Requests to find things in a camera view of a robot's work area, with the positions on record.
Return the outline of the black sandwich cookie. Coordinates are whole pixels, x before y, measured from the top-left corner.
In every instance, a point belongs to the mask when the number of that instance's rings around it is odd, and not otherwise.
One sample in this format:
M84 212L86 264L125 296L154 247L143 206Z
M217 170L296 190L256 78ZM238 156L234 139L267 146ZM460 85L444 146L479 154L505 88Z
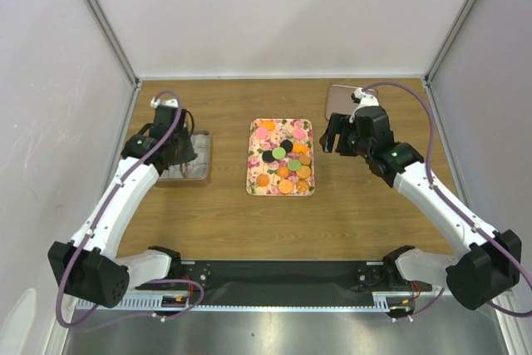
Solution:
M293 142L290 140L284 140L279 145L282 147L287 153L290 153L293 150Z
M276 161L276 159L273 156L273 152L271 150L266 150L262 154L262 160L264 163L270 164Z

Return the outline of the orange round cookie top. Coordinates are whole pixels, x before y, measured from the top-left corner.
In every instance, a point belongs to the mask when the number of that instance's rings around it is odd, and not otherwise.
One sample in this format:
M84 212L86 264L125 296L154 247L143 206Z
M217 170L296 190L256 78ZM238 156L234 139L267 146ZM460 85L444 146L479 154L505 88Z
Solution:
M259 126L263 127L268 131L272 131L275 128L276 124L273 121L262 121Z

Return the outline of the metal serving tongs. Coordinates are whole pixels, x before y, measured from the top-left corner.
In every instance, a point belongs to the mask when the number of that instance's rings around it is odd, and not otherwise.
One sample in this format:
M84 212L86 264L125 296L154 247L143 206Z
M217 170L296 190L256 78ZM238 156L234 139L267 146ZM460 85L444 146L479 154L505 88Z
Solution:
M179 175L181 179L188 179L193 175L194 172L194 162L197 159L197 154L192 151L189 153L179 164Z

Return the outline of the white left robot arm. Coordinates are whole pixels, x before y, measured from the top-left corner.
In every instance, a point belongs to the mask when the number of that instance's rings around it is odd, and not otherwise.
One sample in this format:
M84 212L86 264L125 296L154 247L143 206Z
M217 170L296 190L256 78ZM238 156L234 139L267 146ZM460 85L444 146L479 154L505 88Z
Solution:
M86 222L68 242L56 241L48 251L58 302L68 294L113 308L131 288L152 280L175 288L182 281L175 251L155 246L135 256L116 256L140 202L161 174L195 158L179 102L155 99L152 106L153 122L126 142L114 178Z

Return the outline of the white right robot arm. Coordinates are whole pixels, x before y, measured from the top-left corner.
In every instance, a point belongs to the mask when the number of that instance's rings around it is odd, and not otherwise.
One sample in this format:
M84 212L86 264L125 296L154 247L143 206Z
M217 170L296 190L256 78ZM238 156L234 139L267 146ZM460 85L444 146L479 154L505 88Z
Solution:
M476 310L520 281L517 234L498 231L461 203L412 145L395 140L382 107L365 106L351 116L331 114L319 143L326 153L361 157L375 176L432 222L453 251L451 256L412 246L392 251L382 270L388 288L427 283L450 290L463 307Z

